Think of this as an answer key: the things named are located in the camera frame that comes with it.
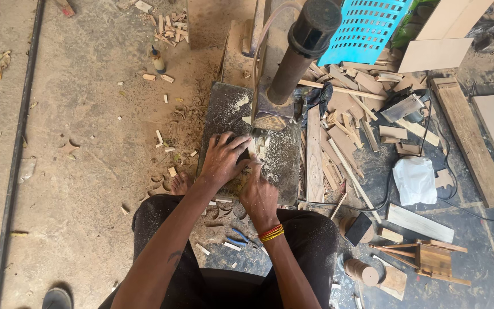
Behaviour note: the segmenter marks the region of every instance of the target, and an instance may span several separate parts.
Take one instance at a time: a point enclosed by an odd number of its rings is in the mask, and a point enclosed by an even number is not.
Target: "black shoe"
[[[61,288],[52,288],[47,291],[43,299],[42,309],[72,309],[70,294]]]

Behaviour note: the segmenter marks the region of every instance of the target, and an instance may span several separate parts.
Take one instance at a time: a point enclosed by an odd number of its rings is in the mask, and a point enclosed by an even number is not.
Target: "blue handled pliers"
[[[236,228],[232,228],[232,230],[236,233],[239,234],[239,236],[241,236],[241,238],[243,238],[244,241],[240,241],[240,240],[235,240],[235,239],[232,239],[230,237],[226,237],[226,239],[235,244],[235,245],[238,245],[238,246],[242,246],[242,247],[245,247],[246,245],[249,245],[249,246],[252,246],[253,248],[259,250],[260,248],[256,245],[256,243],[254,243],[252,240],[250,240],[249,238],[247,238],[245,235],[243,235],[242,232],[240,232],[238,229]]]

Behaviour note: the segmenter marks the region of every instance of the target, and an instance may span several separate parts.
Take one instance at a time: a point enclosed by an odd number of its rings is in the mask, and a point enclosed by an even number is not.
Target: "left hand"
[[[251,162],[249,159],[244,159],[236,164],[239,155],[247,149],[251,143],[249,134],[234,138],[229,144],[226,144],[228,138],[236,136],[233,132],[227,131],[220,135],[218,144],[216,138],[218,134],[214,134],[209,140],[209,148],[203,163],[200,178],[205,180],[220,189],[225,183],[234,179],[241,171]]]

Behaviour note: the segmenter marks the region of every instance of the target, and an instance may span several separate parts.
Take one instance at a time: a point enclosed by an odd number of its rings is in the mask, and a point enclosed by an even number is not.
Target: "wrist bracelet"
[[[275,228],[263,233],[258,238],[260,239],[261,242],[265,242],[274,239],[275,237],[283,234],[284,232],[285,231],[283,230],[283,225],[279,224]]]

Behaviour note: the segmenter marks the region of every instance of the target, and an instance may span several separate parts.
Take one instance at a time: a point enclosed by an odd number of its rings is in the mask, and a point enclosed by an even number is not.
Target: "tattoo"
[[[182,256],[182,251],[176,250],[175,252],[171,253],[169,258],[167,259],[167,263],[169,263],[173,258],[178,257],[175,261],[175,267],[177,267],[178,263],[180,262],[181,256]]]

